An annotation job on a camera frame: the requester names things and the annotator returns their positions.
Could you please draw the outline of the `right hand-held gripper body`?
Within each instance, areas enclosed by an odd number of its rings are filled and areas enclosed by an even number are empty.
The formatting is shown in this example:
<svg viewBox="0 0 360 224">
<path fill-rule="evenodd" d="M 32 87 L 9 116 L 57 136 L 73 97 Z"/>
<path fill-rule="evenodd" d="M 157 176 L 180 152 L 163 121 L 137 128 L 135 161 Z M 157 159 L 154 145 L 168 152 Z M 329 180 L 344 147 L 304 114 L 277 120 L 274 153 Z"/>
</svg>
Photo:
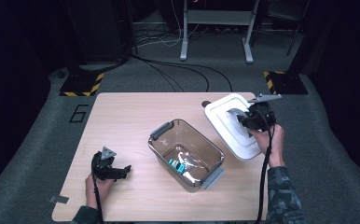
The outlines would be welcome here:
<svg viewBox="0 0 360 224">
<path fill-rule="evenodd" d="M 260 94 L 249 103 L 252 105 L 248 108 L 248 118 L 251 120 L 248 124 L 249 129 L 267 131 L 270 126 L 276 123 L 274 112 L 272 111 L 269 101 L 281 99 L 282 95 L 263 95 Z"/>
</svg>

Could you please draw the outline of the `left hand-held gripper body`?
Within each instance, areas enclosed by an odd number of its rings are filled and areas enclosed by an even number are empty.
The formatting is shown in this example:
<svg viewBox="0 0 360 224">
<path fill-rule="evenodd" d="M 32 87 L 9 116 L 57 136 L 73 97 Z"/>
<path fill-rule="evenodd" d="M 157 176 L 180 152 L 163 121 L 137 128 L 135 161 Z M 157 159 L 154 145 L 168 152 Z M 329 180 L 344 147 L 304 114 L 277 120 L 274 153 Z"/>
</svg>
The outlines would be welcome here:
<svg viewBox="0 0 360 224">
<path fill-rule="evenodd" d="M 103 147 L 101 151 L 94 154 L 91 161 L 91 172 L 99 179 L 115 179 L 115 170 L 112 163 L 117 155 L 108 147 Z"/>
</svg>

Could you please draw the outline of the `white lid with grey handle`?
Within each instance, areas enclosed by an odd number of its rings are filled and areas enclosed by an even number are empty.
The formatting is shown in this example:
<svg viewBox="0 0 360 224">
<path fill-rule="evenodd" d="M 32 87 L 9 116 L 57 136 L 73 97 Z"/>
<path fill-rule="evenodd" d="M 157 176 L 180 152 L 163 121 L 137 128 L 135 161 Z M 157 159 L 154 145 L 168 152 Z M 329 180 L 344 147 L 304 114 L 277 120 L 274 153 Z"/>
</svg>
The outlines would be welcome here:
<svg viewBox="0 0 360 224">
<path fill-rule="evenodd" d="M 241 161 L 251 160 L 261 153 L 256 139 L 237 118 L 249 107 L 247 100 L 238 93 L 231 93 L 204 107 L 206 118 L 232 154 Z"/>
</svg>

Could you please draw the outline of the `blue toy car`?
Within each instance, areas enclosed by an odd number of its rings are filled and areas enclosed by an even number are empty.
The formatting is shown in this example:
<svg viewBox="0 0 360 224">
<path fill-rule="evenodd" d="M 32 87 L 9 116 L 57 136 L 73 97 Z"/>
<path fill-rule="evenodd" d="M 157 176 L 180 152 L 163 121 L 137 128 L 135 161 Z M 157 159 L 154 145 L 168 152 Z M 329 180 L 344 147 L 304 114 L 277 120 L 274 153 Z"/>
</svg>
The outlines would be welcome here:
<svg viewBox="0 0 360 224">
<path fill-rule="evenodd" d="M 182 162 L 174 159 L 169 159 L 169 164 L 180 174 L 182 174 L 186 169 L 186 166 Z"/>
</svg>

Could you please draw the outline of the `transparent brown storage box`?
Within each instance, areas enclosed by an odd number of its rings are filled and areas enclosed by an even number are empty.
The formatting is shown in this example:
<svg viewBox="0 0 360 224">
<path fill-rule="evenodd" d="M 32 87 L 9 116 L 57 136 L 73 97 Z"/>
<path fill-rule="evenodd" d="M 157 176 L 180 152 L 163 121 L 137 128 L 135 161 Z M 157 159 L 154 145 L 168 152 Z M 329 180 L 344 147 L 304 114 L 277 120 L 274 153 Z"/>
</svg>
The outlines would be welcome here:
<svg viewBox="0 0 360 224">
<path fill-rule="evenodd" d="M 159 126 L 148 139 L 148 146 L 161 166 L 188 192 L 209 189 L 224 174 L 223 151 L 183 119 L 174 119 Z M 169 159 L 182 162 L 180 174 Z"/>
</svg>

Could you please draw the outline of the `person's left hand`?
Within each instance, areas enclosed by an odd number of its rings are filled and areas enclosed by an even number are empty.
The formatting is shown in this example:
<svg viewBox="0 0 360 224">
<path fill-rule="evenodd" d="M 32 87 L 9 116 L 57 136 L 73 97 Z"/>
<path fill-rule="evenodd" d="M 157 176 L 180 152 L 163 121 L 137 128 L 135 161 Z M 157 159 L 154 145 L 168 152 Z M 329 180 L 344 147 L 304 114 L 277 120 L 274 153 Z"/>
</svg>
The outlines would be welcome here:
<svg viewBox="0 0 360 224">
<path fill-rule="evenodd" d="M 103 202 L 111 189 L 114 181 L 112 179 L 94 180 L 92 175 L 89 175 L 86 180 L 86 206 L 97 209 L 98 203 L 96 196 L 100 197 L 100 202 Z"/>
</svg>

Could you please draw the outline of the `black striped stand base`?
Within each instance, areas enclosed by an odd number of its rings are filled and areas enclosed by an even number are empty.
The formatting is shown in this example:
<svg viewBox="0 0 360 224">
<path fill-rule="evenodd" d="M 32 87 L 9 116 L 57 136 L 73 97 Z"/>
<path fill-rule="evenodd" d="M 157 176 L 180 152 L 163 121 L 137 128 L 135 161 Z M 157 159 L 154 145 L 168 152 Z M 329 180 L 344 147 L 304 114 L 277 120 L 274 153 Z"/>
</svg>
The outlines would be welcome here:
<svg viewBox="0 0 360 224">
<path fill-rule="evenodd" d="M 60 88 L 60 96 L 89 97 L 100 88 L 104 74 L 87 74 L 82 77 L 69 76 Z"/>
<path fill-rule="evenodd" d="M 264 71 L 271 94 L 307 94 L 308 91 L 300 77 L 291 77 L 283 71 Z"/>
</svg>

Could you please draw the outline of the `grey tape piece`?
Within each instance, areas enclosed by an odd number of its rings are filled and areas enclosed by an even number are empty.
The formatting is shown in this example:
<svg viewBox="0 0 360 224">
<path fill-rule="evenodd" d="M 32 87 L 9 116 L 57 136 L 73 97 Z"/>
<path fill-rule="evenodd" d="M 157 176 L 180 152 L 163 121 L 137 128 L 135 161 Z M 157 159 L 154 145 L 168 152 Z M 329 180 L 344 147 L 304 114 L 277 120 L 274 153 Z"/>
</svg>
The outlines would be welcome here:
<svg viewBox="0 0 360 224">
<path fill-rule="evenodd" d="M 69 200 L 68 197 L 64 197 L 61 195 L 53 195 L 48 199 L 50 203 L 63 203 L 63 204 L 67 204 L 68 200 Z"/>
</svg>

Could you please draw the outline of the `dark cabinet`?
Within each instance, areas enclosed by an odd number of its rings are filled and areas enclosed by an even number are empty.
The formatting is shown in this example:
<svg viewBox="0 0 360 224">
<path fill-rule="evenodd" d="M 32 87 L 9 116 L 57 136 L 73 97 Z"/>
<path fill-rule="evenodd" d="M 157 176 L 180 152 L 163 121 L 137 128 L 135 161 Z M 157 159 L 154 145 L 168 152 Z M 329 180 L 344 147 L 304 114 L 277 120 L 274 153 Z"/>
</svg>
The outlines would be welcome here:
<svg viewBox="0 0 360 224">
<path fill-rule="evenodd" d="M 134 43 L 129 0 L 64 0 L 85 63 L 127 61 Z"/>
</svg>

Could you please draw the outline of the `white metal desk frame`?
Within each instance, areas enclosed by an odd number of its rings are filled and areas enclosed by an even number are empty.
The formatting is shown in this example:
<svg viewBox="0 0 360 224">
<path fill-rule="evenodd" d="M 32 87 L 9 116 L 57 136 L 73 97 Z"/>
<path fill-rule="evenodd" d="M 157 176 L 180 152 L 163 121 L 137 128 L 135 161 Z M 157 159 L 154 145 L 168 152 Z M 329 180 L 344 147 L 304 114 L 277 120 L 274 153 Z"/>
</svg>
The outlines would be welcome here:
<svg viewBox="0 0 360 224">
<path fill-rule="evenodd" d="M 188 26 L 190 24 L 215 24 L 215 25 L 236 25 L 248 28 L 246 37 L 242 39 L 242 46 L 247 63 L 254 62 L 250 39 L 254 30 L 257 9 L 260 0 L 254 0 L 253 9 L 248 11 L 223 11 L 223 10 L 197 10 L 189 9 L 187 0 L 183 0 L 183 41 L 180 52 L 180 60 L 187 59 L 188 48 Z"/>
</svg>

